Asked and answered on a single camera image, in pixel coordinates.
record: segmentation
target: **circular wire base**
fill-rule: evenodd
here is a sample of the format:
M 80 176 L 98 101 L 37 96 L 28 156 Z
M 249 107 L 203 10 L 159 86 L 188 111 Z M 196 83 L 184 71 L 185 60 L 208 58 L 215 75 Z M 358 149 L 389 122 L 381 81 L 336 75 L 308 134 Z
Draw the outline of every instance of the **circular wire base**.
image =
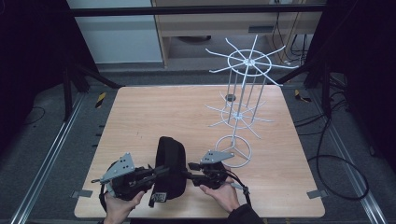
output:
M 225 149 L 219 148 L 219 144 L 223 140 L 225 140 L 227 138 L 231 138 L 231 145 L 229 147 L 226 147 Z M 241 151 L 240 146 L 236 145 L 236 139 L 242 140 L 241 142 L 243 143 L 243 145 L 245 147 L 247 147 L 248 154 L 246 154 L 243 151 Z M 244 139 L 243 137 L 237 136 L 237 135 L 226 135 L 226 136 L 220 138 L 219 141 L 216 143 L 215 150 L 216 151 L 221 151 L 221 152 L 231 152 L 236 157 L 238 157 L 238 158 L 240 158 L 242 160 L 242 162 L 238 162 L 237 164 L 230 164 L 230 163 L 226 163 L 225 161 L 222 162 L 224 165 L 227 165 L 227 166 L 232 167 L 232 168 L 242 167 L 242 166 L 248 164 L 248 162 L 251 159 L 251 147 L 250 147 L 250 144 L 248 143 L 248 141 L 246 139 Z

